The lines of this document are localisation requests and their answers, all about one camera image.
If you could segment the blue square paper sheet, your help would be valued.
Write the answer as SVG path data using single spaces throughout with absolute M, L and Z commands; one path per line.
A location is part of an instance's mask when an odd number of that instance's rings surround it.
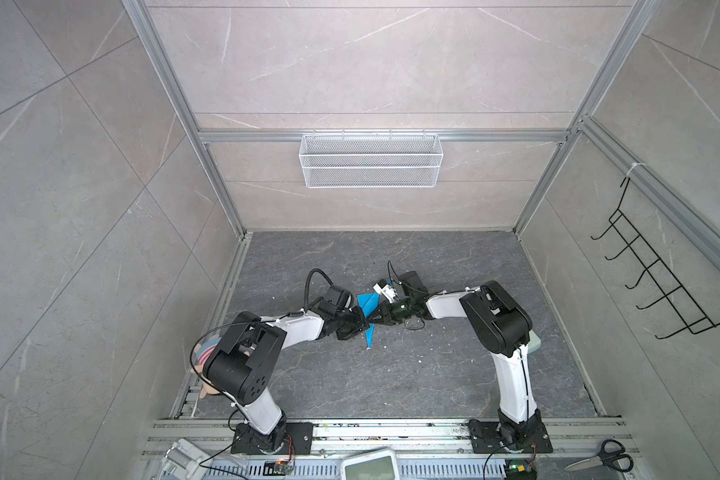
M 357 296 L 358 306 L 362 309 L 366 320 L 369 323 L 368 329 L 365 331 L 366 347 L 372 347 L 373 333 L 375 325 L 370 322 L 371 315 L 378 309 L 380 303 L 380 295 L 378 293 L 360 294 Z

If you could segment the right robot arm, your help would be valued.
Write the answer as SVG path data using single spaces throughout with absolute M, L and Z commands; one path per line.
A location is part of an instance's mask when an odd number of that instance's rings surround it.
M 375 324 L 402 324 L 406 319 L 466 318 L 496 369 L 500 402 L 497 433 L 503 444 L 518 449 L 542 426 L 528 368 L 532 321 L 496 281 L 462 290 L 430 293 L 418 274 L 381 280 L 373 286 L 380 300 L 369 315 Z

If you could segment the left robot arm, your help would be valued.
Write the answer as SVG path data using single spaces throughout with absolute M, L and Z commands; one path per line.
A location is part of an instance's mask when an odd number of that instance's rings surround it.
M 269 382 L 282 351 L 330 335 L 351 339 L 368 327 L 356 297 L 332 285 L 298 311 L 278 316 L 241 312 L 221 328 L 211 347 L 200 350 L 193 369 L 205 385 L 232 400 L 252 432 L 278 439 L 286 415 Z

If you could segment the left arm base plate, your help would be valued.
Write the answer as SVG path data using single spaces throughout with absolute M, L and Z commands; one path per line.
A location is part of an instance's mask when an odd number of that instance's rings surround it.
M 286 422 L 264 435 L 249 424 L 239 423 L 235 428 L 232 453 L 249 455 L 274 454 L 309 455 L 315 425 L 309 422 Z

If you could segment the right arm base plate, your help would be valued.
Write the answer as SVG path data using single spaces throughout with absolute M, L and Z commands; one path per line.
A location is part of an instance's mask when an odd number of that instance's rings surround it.
M 468 436 L 475 454 L 509 452 L 549 454 L 554 451 L 546 426 L 515 428 L 511 422 L 470 419 Z

